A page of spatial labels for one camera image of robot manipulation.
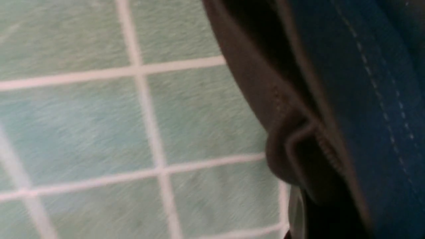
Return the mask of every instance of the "denim stitching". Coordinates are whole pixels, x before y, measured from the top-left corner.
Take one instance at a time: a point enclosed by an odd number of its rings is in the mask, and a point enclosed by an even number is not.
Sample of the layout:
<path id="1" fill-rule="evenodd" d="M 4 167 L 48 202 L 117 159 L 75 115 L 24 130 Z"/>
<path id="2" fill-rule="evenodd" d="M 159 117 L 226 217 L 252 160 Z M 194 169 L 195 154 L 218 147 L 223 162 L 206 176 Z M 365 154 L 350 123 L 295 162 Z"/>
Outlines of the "denim stitching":
<path id="1" fill-rule="evenodd" d="M 393 77 L 392 73 L 389 71 L 389 69 L 388 69 L 388 64 L 387 64 L 387 62 L 385 61 L 385 59 L 383 58 L 381 50 L 380 50 L 380 49 L 378 49 L 378 52 L 379 52 L 379 55 L 381 56 L 382 64 L 383 64 L 383 65 L 384 65 L 384 67 L 386 68 L 386 71 L 387 71 L 387 73 L 388 73 L 389 77 L 391 78 L 391 82 L 393 83 L 394 88 L 396 89 L 397 103 L 398 103 L 398 106 L 399 106 L 399 108 L 400 108 L 400 115 L 401 115 L 401 117 L 403 118 L 404 128 L 406 128 L 406 130 L 407 130 L 407 132 L 408 132 L 408 136 L 409 136 L 410 140 L 412 141 L 413 145 L 415 146 L 416 150 L 419 150 L 418 144 L 417 144 L 417 143 L 416 143 L 416 141 L 415 141 L 415 135 L 413 135 L 413 131 L 410 129 L 410 127 L 409 127 L 409 123 L 407 122 L 407 119 L 406 119 L 406 113 L 404 112 L 404 106 L 403 106 L 403 103 L 402 103 L 402 102 L 401 102 L 401 100 L 400 100 L 400 91 L 398 90 L 398 87 L 397 87 L 397 84 L 396 84 L 395 78 Z"/>
<path id="2" fill-rule="evenodd" d="M 407 180 L 409 181 L 409 183 L 410 183 L 410 185 L 411 185 L 411 189 L 412 189 L 412 191 L 413 191 L 413 193 L 414 193 L 414 195 L 415 195 L 415 197 L 416 197 L 416 199 L 418 200 L 418 202 L 419 202 L 419 204 L 421 205 L 421 210 L 422 210 L 422 212 L 423 213 L 425 213 L 425 209 L 424 209 L 424 203 L 422 202 L 422 200 L 420 199 L 420 197 L 419 197 L 419 195 L 418 195 L 418 192 L 416 191 L 416 189 L 415 189 L 415 187 L 414 187 L 414 185 L 413 185 L 413 182 L 412 182 L 412 180 L 410 179 L 410 176 L 409 176 L 409 174 L 408 174 L 408 172 L 407 172 L 407 170 L 406 170 L 406 167 L 405 167 L 405 163 L 404 163 L 404 159 L 402 158 L 402 156 L 400 155 L 400 151 L 399 151 L 399 149 L 398 149 L 398 147 L 397 147 L 397 144 L 396 144 L 396 141 L 395 141 L 395 138 L 394 138 L 394 133 L 393 133 L 393 129 L 392 129 L 392 127 L 391 127 L 391 125 L 390 125 L 390 119 L 389 119 L 389 117 L 388 117 L 388 114 L 386 113 L 386 111 L 385 111 L 385 106 L 384 106 L 384 103 L 383 103 L 383 97 L 382 97 L 382 94 L 379 92 L 379 90 L 378 90 L 378 85 L 377 85 L 377 83 L 376 83 L 376 81 L 375 81 L 375 79 L 374 79 L 374 77 L 373 77 L 373 74 L 372 74 L 372 71 L 371 71 L 371 69 L 370 69 L 370 67 L 369 67 L 369 63 L 368 63 L 368 60 L 367 60 L 367 58 L 366 58 L 366 55 L 364 54 L 364 51 L 363 51 L 363 46 L 362 46 L 362 44 L 360 43 L 360 41 L 359 41 L 359 39 L 358 39 L 358 35 L 357 35 L 357 32 L 354 30 L 354 28 L 353 28 L 353 26 L 351 25 L 351 23 L 348 21 L 348 19 L 343 15 L 343 13 L 342 13 L 342 11 L 341 11 L 341 8 L 335 3 L 335 0 L 331 0 L 331 3 L 333 4 L 333 6 L 335 7 L 335 10 L 337 11 L 337 13 L 338 13 L 338 15 L 340 16 L 340 18 L 341 18 L 341 20 L 344 22 L 344 24 L 347 26 L 347 28 L 349 29 L 349 31 L 350 31 L 350 33 L 352 34 L 352 36 L 353 36 L 353 39 L 356 41 L 356 46 L 357 46 L 357 49 L 358 49 L 358 51 L 359 51 L 359 53 L 360 53 L 360 55 L 361 55 L 361 58 L 362 58 L 362 61 L 363 61 L 363 66 L 364 66 L 364 68 L 365 68 L 365 70 L 366 70 L 366 72 L 368 73 L 368 76 L 369 76 L 369 79 L 370 79 L 370 81 L 371 81 L 371 83 L 372 83 L 372 86 L 373 86 L 373 88 L 374 88 L 374 91 L 375 91 L 375 94 L 376 94 L 376 96 L 377 96 L 377 98 L 378 98 L 378 100 L 379 100 L 379 105 L 380 105 L 380 108 L 381 108 L 381 110 L 382 110 L 382 115 L 383 115 L 383 117 L 384 117 L 384 119 L 385 119 L 385 122 L 386 122 L 386 124 L 387 124 L 387 129 L 388 129 L 388 132 L 389 132 L 389 134 L 390 134 L 390 141 L 391 141 L 391 144 L 392 144 L 392 146 L 393 146 L 393 150 L 394 150 L 394 152 L 396 153 L 396 155 L 397 155 L 397 157 L 398 157 L 398 160 L 399 160 L 399 162 L 400 162 L 400 165 L 402 166 L 402 168 L 403 168 L 403 172 L 405 173 L 405 175 L 406 175 L 406 178 L 407 178 Z M 397 95 L 397 99 L 399 99 L 398 97 L 400 96 L 400 93 L 399 93 L 399 91 L 397 90 L 396 91 L 396 95 Z M 403 106 L 402 106 L 402 104 L 401 104 L 401 102 L 400 102 L 400 100 L 399 100 L 399 107 L 400 107 L 400 109 L 402 110 L 402 108 L 403 108 Z M 405 113 L 404 113 L 404 111 L 402 110 L 401 111 L 401 115 L 402 115 L 402 118 L 404 119 L 405 118 Z"/>

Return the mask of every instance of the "white grout line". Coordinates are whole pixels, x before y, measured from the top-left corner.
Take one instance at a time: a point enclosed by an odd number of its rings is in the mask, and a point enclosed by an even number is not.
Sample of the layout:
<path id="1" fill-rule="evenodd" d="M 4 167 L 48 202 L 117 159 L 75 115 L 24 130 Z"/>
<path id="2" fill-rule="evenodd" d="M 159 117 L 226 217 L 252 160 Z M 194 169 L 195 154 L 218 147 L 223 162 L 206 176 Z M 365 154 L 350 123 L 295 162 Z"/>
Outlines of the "white grout line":
<path id="1" fill-rule="evenodd" d="M 18 190 L 26 191 L 31 188 L 29 176 L 7 140 L 2 126 L 0 126 L 0 162 Z M 25 194 L 22 199 L 40 236 L 43 239 L 57 239 L 56 230 L 50 222 L 40 199 L 30 194 Z"/>
<path id="2" fill-rule="evenodd" d="M 136 30 L 134 28 L 130 7 L 127 0 L 116 0 L 118 16 L 121 22 L 124 40 L 127 45 L 127 53 L 133 67 L 143 66 L 141 51 L 137 43 Z M 176 205 L 174 203 L 173 190 L 168 174 L 164 170 L 166 165 L 164 151 L 159 136 L 158 126 L 156 125 L 155 113 L 150 102 L 149 86 L 142 71 L 136 74 L 136 86 L 139 91 L 139 101 L 143 110 L 145 130 L 148 136 L 150 148 L 156 167 L 159 170 L 158 181 L 161 190 L 162 203 L 168 219 L 168 227 L 171 239 L 182 239 L 183 235 L 180 228 L 180 222 L 177 215 Z"/>
<path id="3" fill-rule="evenodd" d="M 174 174 L 180 172 L 194 171 L 203 168 L 212 168 L 220 165 L 231 165 L 236 163 L 251 162 L 264 158 L 264 153 L 261 154 L 242 154 L 233 155 L 229 157 L 223 157 L 218 159 L 209 159 L 207 161 L 182 163 L 177 165 L 171 165 L 163 168 L 166 174 Z M 47 185 L 31 188 L 29 190 L 18 190 L 18 191 L 7 191 L 0 192 L 0 202 L 15 200 L 27 195 L 41 196 L 51 195 L 58 193 L 67 193 L 72 191 L 81 191 L 90 188 L 102 187 L 110 184 L 116 184 L 121 182 L 130 182 L 134 180 L 145 179 L 149 177 L 155 177 L 160 174 L 157 168 L 154 169 L 143 169 L 135 172 L 114 174 L 109 176 L 102 176 L 93 179 L 87 179 L 78 182 L 61 183 L 56 185 Z"/>
<path id="4" fill-rule="evenodd" d="M 69 83 L 103 80 L 117 77 L 133 76 L 131 67 L 110 68 L 105 70 L 83 71 L 62 75 L 34 77 L 20 80 L 0 81 L 0 91 L 9 91 L 48 85 L 63 85 Z"/>
<path id="5" fill-rule="evenodd" d="M 127 66 L 120 68 L 109 68 L 103 70 L 73 72 L 52 76 L 32 77 L 17 80 L 0 81 L 0 91 L 11 91 L 17 89 L 34 88 L 50 85 L 64 85 L 93 80 L 107 80 L 119 77 L 134 76 L 136 72 L 142 74 L 155 74 L 168 71 L 178 71 L 193 68 L 205 68 L 217 65 L 225 65 L 223 56 L 197 58 L 191 60 L 179 60 L 165 63 L 142 65 L 139 67 Z"/>
<path id="6" fill-rule="evenodd" d="M 288 205 L 289 205 L 289 198 L 288 198 L 288 187 L 286 183 L 282 181 L 278 181 L 279 183 L 279 217 L 280 217 L 280 223 L 283 225 L 283 227 L 280 229 L 280 238 L 284 238 L 286 233 L 289 230 L 289 219 L 288 219 Z"/>
<path id="7" fill-rule="evenodd" d="M 158 175 L 158 170 L 156 169 L 146 169 L 146 170 L 139 170 L 135 172 L 130 173 L 123 173 L 123 174 L 114 174 L 110 176 L 103 176 L 99 178 L 94 179 L 88 179 L 80 182 L 71 182 L 71 183 L 64 183 L 64 184 L 58 184 L 58 185 L 50 185 L 50 186 L 41 186 L 38 188 L 34 188 L 33 190 L 30 190 L 31 193 L 37 194 L 37 195 L 50 195 L 50 194 L 57 194 L 57 193 L 67 193 L 72 191 L 81 191 L 89 188 L 96 188 L 96 187 L 102 187 L 109 184 L 116 184 L 120 182 L 130 182 L 134 180 L 154 177 Z"/>
<path id="8" fill-rule="evenodd" d="M 223 56 L 198 58 L 192 60 L 180 60 L 165 63 L 144 65 L 140 70 L 144 74 L 154 74 L 167 71 L 179 71 L 193 68 L 212 67 L 217 65 L 225 65 L 226 61 Z"/>
<path id="9" fill-rule="evenodd" d="M 227 157 L 223 157 L 223 158 L 210 159 L 210 160 L 200 161 L 200 162 L 190 162 L 190 163 L 182 163 L 182 164 L 171 165 L 171 166 L 167 167 L 165 170 L 169 174 L 173 174 L 173 173 L 180 173 L 180 172 L 198 170 L 198 169 L 202 169 L 202 168 L 212 168 L 212 167 L 216 167 L 216 166 L 234 164 L 234 163 L 239 163 L 239 162 L 256 161 L 256 160 L 263 159 L 264 157 L 265 157 L 264 153 L 246 154 L 246 155 L 232 155 L 232 156 L 227 156 Z"/>
<path id="10" fill-rule="evenodd" d="M 201 236 L 198 239 L 248 239 L 263 236 L 274 231 L 278 231 L 282 228 L 282 224 L 276 224 L 265 228 L 256 228 L 248 230 L 236 230 L 224 234 L 214 236 Z"/>

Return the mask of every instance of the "blue denim fabric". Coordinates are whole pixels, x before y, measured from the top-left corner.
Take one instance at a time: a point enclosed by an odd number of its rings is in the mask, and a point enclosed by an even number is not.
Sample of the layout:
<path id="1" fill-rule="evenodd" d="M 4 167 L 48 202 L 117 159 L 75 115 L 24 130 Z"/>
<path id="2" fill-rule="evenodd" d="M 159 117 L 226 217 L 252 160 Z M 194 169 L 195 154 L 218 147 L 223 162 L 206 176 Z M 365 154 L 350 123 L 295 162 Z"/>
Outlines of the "blue denim fabric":
<path id="1" fill-rule="evenodd" d="M 412 6 L 423 3 L 289 3 L 345 139 L 375 238 L 425 238 L 425 21 Z"/>

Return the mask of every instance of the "green tile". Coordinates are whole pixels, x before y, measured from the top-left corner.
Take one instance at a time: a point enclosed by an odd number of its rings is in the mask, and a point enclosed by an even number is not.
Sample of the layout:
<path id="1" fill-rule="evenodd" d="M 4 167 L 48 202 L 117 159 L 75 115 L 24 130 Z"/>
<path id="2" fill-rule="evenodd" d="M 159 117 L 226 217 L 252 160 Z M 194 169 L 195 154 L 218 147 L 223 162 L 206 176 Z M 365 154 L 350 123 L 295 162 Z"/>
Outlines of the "green tile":
<path id="1" fill-rule="evenodd" d="M 61 239 L 168 239 L 156 179 L 43 197 Z"/>
<path id="2" fill-rule="evenodd" d="M 0 79 L 128 65 L 114 0 L 3 0 Z"/>
<path id="3" fill-rule="evenodd" d="M 146 63 L 220 55 L 199 0 L 130 0 Z"/>
<path id="4" fill-rule="evenodd" d="M 278 183 L 266 162 L 249 162 L 171 176 L 186 237 L 278 223 Z"/>
<path id="5" fill-rule="evenodd" d="M 0 165 L 0 192 L 13 189 L 9 176 Z"/>
<path id="6" fill-rule="evenodd" d="M 282 239 L 278 231 L 268 233 L 266 235 L 255 237 L 255 239 Z"/>
<path id="7" fill-rule="evenodd" d="M 266 134 L 225 66 L 148 77 L 169 163 L 264 150 Z"/>
<path id="8" fill-rule="evenodd" d="M 0 238 L 40 238 L 21 201 L 1 203 L 0 215 Z"/>
<path id="9" fill-rule="evenodd" d="M 153 165 L 131 79 L 2 92 L 0 122 L 36 185 Z"/>

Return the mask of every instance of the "brown fabric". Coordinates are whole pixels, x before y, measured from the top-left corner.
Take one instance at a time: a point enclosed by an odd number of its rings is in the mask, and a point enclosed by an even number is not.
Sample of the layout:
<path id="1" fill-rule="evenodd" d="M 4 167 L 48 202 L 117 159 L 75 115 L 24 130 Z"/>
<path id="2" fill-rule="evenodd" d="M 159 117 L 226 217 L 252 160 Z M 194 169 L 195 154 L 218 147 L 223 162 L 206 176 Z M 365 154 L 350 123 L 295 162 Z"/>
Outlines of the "brown fabric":
<path id="1" fill-rule="evenodd" d="M 268 132 L 270 170 L 308 195 L 311 212 L 332 212 L 316 224 L 341 228 L 320 233 L 313 226 L 309 238 L 338 238 L 341 232 L 342 238 L 364 238 L 335 150 L 338 143 L 322 122 L 317 95 L 312 96 L 298 67 L 276 1 L 204 0 L 204 6 L 235 81 Z M 320 216 L 312 219 L 320 221 Z"/>

